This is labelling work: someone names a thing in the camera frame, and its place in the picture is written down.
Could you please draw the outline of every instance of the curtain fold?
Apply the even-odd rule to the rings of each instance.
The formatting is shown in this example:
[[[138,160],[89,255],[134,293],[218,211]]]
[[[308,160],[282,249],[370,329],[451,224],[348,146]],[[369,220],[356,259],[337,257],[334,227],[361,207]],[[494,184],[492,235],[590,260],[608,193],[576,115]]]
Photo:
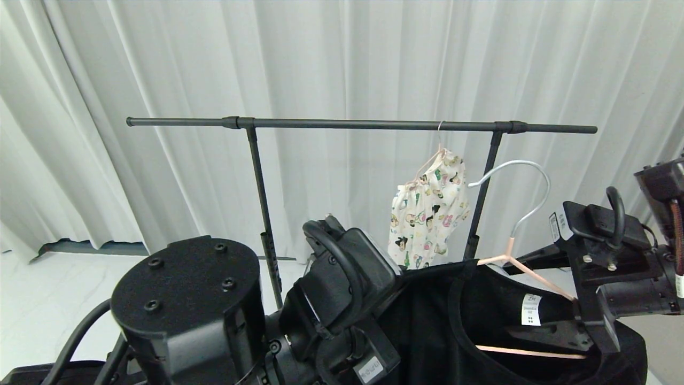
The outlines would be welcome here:
[[[59,238],[210,234],[261,253],[245,133],[127,127],[127,116],[507,121],[597,125],[596,135],[504,136],[497,164],[541,163],[548,203],[515,253],[551,242],[565,200],[622,193],[684,147],[684,3],[673,1],[5,2],[3,248]],[[439,142],[482,176],[490,135],[258,129],[276,250],[303,260],[301,225],[333,213],[387,241],[396,186]],[[536,205],[525,167],[493,177],[477,255],[501,253]],[[477,190],[469,191],[475,205]],[[451,236],[459,260],[470,221]]]

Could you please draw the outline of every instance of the screw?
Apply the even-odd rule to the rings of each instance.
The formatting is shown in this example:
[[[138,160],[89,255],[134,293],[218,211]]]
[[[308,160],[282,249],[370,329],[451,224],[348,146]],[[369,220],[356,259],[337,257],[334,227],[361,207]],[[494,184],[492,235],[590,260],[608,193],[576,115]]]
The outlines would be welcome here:
[[[148,301],[147,303],[145,303],[144,309],[149,314],[156,313],[159,311],[159,309],[161,309],[161,301],[158,301],[156,299],[152,299],[152,300]]]
[[[278,340],[273,340],[271,343],[268,344],[268,349],[271,351],[272,354],[278,354],[280,351],[281,345],[280,341]]]
[[[226,278],[225,280],[223,280],[223,283],[221,283],[223,291],[232,290],[235,288],[236,285],[237,284],[235,283],[235,280],[231,277]]]
[[[150,270],[157,270],[160,267],[164,265],[164,260],[161,258],[152,258],[147,262],[147,266],[150,267]]]

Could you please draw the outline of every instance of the black metal rod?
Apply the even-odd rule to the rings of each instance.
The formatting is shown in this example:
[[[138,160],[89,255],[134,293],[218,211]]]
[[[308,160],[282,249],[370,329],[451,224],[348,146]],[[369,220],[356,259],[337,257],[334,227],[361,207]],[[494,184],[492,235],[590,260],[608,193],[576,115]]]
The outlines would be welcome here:
[[[485,163],[484,165],[484,172],[482,173],[482,175],[487,174],[491,169],[494,168],[494,162],[497,160],[497,153],[499,152],[499,145],[501,144],[502,137],[503,132],[501,131],[492,134],[492,140],[489,144],[489,154],[487,155],[487,163]],[[477,245],[479,244],[477,226],[479,225],[479,219],[482,217],[482,209],[484,208],[484,199],[487,197],[489,181],[490,179],[487,179],[479,187],[479,193],[477,194],[477,203],[475,204],[475,209],[473,211],[473,222],[471,223],[470,232],[468,233],[466,249],[463,253],[464,261],[473,259],[475,257],[475,252],[477,251]]]
[[[136,125],[184,125],[184,126],[218,126],[229,128],[244,128],[238,124],[238,119],[251,119],[254,127],[271,128],[328,128],[328,129],[408,129],[436,131],[440,121],[356,121],[356,120],[328,120],[328,119],[259,119],[243,118],[238,116],[228,116],[220,119],[184,119],[184,118],[128,118],[126,123],[129,126]],[[595,126],[585,125],[544,125],[527,124],[520,122],[516,127],[521,128],[519,132],[566,132],[574,134],[595,134]],[[440,126],[441,131],[475,131],[475,132],[497,132],[505,131],[510,134],[517,132],[513,130],[511,122],[449,122],[444,121]]]
[[[268,211],[268,202],[266,201],[266,188],[263,182],[263,171],[261,170],[261,158],[259,157],[259,145],[257,144],[257,131],[254,127],[247,127],[247,139],[250,142],[250,150],[252,152],[252,165],[254,166],[254,176],[256,177],[256,191],[259,194],[259,203],[261,204],[261,216],[263,218],[264,232],[261,233],[261,243],[263,244],[263,253],[266,257],[266,266],[271,278],[271,286],[273,287],[273,295],[276,298],[276,306],[278,310],[282,308],[282,282],[280,280],[280,272],[278,270],[278,258],[276,257],[276,248],[273,243],[273,229],[271,228],[271,217]]]

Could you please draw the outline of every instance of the white floor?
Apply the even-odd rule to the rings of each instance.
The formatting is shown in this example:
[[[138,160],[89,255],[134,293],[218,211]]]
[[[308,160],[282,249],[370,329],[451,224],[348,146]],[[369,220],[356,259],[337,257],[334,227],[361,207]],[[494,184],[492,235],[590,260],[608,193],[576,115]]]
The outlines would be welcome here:
[[[38,263],[27,265],[11,252],[2,254],[0,379],[14,367],[53,362],[76,324],[109,298],[118,280],[141,259],[50,253]],[[294,261],[280,261],[279,267],[284,290],[289,290],[304,272],[304,266]],[[547,278],[561,287],[574,290],[572,281],[562,271],[551,270],[548,274]],[[270,314],[276,310],[276,304],[264,261],[261,282],[264,311]],[[74,360],[104,360],[118,333],[114,320],[106,314],[86,334]],[[661,383],[649,375],[647,385]]]

